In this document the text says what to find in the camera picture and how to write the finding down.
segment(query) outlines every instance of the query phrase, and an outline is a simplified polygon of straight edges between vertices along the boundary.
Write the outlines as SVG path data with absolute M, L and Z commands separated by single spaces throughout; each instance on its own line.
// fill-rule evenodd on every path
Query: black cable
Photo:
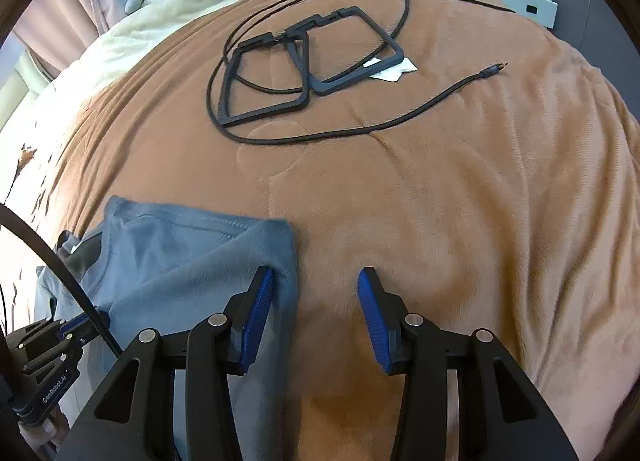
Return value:
M 60 260 L 55 251 L 49 248 L 49 245 L 44 242 L 42 237 L 36 234 L 36 232 L 27 223 L 2 203 L 0 203 L 0 226 L 5 227 L 12 234 L 19 237 L 36 253 L 39 258 L 44 261 L 47 266 L 49 266 L 52 273 L 60 279 L 60 282 L 65 285 L 71 296 L 76 299 L 78 306 L 80 306 L 82 311 L 84 311 L 93 324 L 95 330 L 109 346 L 109 349 L 113 351 L 113 354 L 116 355 L 116 357 L 119 357 L 122 354 L 122 349 L 118 345 L 118 342 L 98 315 L 94 305 L 91 303 L 91 300 L 87 297 L 84 290 L 82 290 L 82 287 L 78 284 L 76 278 L 66 268 L 65 263 Z
M 0 284 L 0 297 L 2 297 L 2 310 L 4 311 L 4 334 L 9 334 L 9 321 L 6 317 L 6 302 L 4 301 L 4 290 L 2 289 L 2 284 Z
M 216 118 L 216 114 L 214 112 L 214 108 L 212 105 L 212 100 L 211 100 L 211 90 L 213 87 L 213 82 L 216 78 L 216 76 L 218 75 L 218 72 L 220 71 L 220 67 L 225 64 L 226 66 L 229 64 L 229 59 L 228 59 L 228 53 L 230 52 L 230 48 L 233 47 L 234 45 L 236 45 L 240 39 L 242 37 L 244 37 L 245 34 L 247 34 L 252 28 L 254 28 L 255 26 L 257 26 L 258 24 L 260 24 L 261 22 L 265 21 L 266 19 L 268 19 L 269 17 L 275 15 L 278 12 L 283 11 L 286 8 L 289 8 L 290 6 L 293 6 L 294 4 L 298 4 L 302 1 L 306 1 L 306 0 L 279 0 L 276 3 L 270 4 L 269 6 L 265 6 L 264 8 L 260 9 L 257 12 L 254 12 L 252 15 L 248 16 L 244 21 L 242 21 L 240 24 L 238 24 L 234 30 L 231 32 L 231 34 L 227 37 L 224 46 L 223 46 L 223 53 L 222 53 L 222 57 L 220 57 L 220 60 L 218 61 L 218 64 L 216 65 L 216 67 L 214 67 L 213 72 L 211 73 L 211 76 L 209 77 L 209 81 L 207 82 L 207 97 L 206 97 L 206 107 L 207 107 L 207 114 L 209 115 L 209 118 L 211 120 L 211 122 L 213 123 L 214 127 L 220 131 L 220 133 L 223 134 L 223 136 L 225 136 L 226 138 L 237 142 L 239 144 L 248 144 L 248 145 L 258 145 L 258 146 L 283 146 L 283 145 L 292 145 L 292 144 L 302 144 L 302 143 L 307 143 L 307 142 L 314 142 L 314 141 L 320 141 L 320 140 L 328 140 L 330 138 L 346 138 L 348 136 L 356 136 L 357 134 L 369 134 L 373 131 L 381 131 L 384 129 L 388 129 L 391 127 L 395 127 L 399 124 L 402 124 L 403 122 L 410 120 L 411 118 L 416 117 L 417 115 L 423 113 L 424 111 L 432 108 L 433 106 L 437 105 L 438 103 L 442 102 L 444 99 L 446 99 L 447 97 L 449 97 L 451 94 L 453 94 L 455 91 L 457 91 L 458 89 L 462 88 L 463 86 L 467 85 L 470 82 L 474 82 L 475 80 L 480 80 L 482 78 L 488 78 L 490 76 L 493 76 L 497 73 L 499 73 L 505 66 L 505 64 L 493 64 L 492 66 L 489 66 L 486 69 L 481 70 L 480 72 L 470 75 L 466 78 L 463 78 L 462 80 L 460 80 L 459 82 L 455 83 L 454 85 L 450 86 L 449 88 L 447 88 L 446 90 L 444 90 L 442 93 L 440 93 L 439 95 L 435 96 L 434 98 L 432 98 L 431 100 L 425 102 L 424 104 L 422 104 L 421 106 L 415 108 L 412 111 L 409 111 L 408 113 L 401 115 L 399 117 L 394 118 L 393 120 L 389 120 L 388 122 L 383 122 L 381 124 L 375 124 L 372 126 L 366 126 L 366 127 L 359 127 L 359 128 L 350 128 L 350 129 L 343 129 L 343 130 L 335 130 L 335 131 L 323 131 L 321 133 L 312 133 L 312 134 L 302 134 L 300 136 L 290 136 L 288 138 L 248 138 L 248 137 L 244 137 L 244 136 L 238 136 L 237 134 L 231 133 L 225 126 L 223 126 L 222 124 L 220 124 L 220 122 L 218 121 L 218 119 Z M 478 4 L 479 6 L 485 6 L 486 8 L 491 8 L 494 10 L 498 10 L 498 11 L 502 11 L 502 12 L 510 12 L 513 13 L 512 10 L 508 9 L 508 8 L 504 8 L 503 6 L 498 6 L 496 4 L 491 4 L 491 3 L 485 3 L 483 1 L 478 1 L 478 0 L 454 0 L 454 1 L 461 1 L 461 2 L 465 2 L 465 3 L 470 3 L 470 4 Z M 234 38 L 234 36 L 240 31 L 240 29 L 247 24 L 251 19 L 253 19 L 255 16 L 267 11 L 267 10 L 271 10 L 268 13 L 264 14 L 260 19 L 258 19 L 257 21 L 255 21 L 253 24 L 251 24 L 247 29 L 245 29 L 240 35 L 238 35 L 235 40 L 232 40 Z M 405 10 L 404 13 L 402 15 L 401 18 L 401 22 L 402 25 L 404 25 L 404 22 L 406 21 L 406 16 L 408 16 L 408 6 L 405 2 Z M 395 34 L 397 35 L 399 32 L 398 26 L 396 26 L 396 29 L 394 29 Z M 370 56 L 365 57 L 365 59 L 363 59 L 364 62 L 367 62 L 370 59 Z M 353 69 L 349 68 L 349 70 L 345 70 L 344 74 L 351 72 Z M 273 90 L 271 88 L 266 88 L 260 85 L 257 85 L 249 80 L 246 80 L 240 76 L 238 76 L 236 74 L 236 77 L 240 82 L 245 83 L 246 85 L 253 87 L 255 89 L 258 89 L 259 91 L 265 92 L 265 93 L 274 93 L 274 94 L 293 94 L 293 93 L 299 93 L 300 91 L 302 91 L 301 88 L 292 88 L 292 89 L 282 89 L 282 90 Z

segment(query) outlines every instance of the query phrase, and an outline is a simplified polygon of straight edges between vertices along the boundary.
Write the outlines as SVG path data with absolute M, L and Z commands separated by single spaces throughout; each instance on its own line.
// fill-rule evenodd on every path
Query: orange blanket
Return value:
M 239 146 L 210 124 L 206 83 L 233 27 L 274 1 L 245 0 L 193 21 L 99 94 L 43 187 L 36 225 L 51 241 L 63 228 L 84 232 L 112 194 L 288 220 L 300 301 L 286 459 L 388 459 L 402 379 L 385 377 L 370 347 L 355 294 L 369 265 L 443 329 L 492 329 L 580 458 L 592 459 L 640 364 L 640 140 L 620 96 L 532 21 L 411 0 L 398 42 L 417 72 L 397 83 L 368 79 L 236 131 L 275 137 L 373 124 L 495 62 L 508 67 L 390 130 Z M 352 4 L 390 32 L 403 1 L 305 1 L 246 38 Z M 377 43 L 368 33 L 353 19 L 310 32 L 312 71 L 327 77 L 356 62 Z M 249 56 L 241 69 L 262 85 L 296 85 L 280 49 Z M 234 87 L 236 112 L 278 101 Z

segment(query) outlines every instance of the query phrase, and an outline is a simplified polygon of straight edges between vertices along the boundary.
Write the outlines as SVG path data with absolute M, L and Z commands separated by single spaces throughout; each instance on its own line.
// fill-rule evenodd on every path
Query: blue gripper pad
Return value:
M 232 326 L 232 340 L 235 338 L 239 346 L 240 358 L 238 366 L 243 373 L 255 362 L 260 346 L 260 339 L 267 322 L 274 292 L 274 274 L 270 267 L 260 266 L 255 272 L 254 280 L 244 295 L 238 319 Z
M 358 297 L 376 360 L 386 374 L 396 374 L 399 362 L 404 360 L 401 327 L 373 267 L 360 272 Z

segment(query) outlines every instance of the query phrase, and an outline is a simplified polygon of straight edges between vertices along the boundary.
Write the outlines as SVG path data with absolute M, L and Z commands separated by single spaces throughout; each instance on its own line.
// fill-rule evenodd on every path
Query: curtain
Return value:
M 123 18 L 117 0 L 33 0 L 14 33 L 57 76 Z

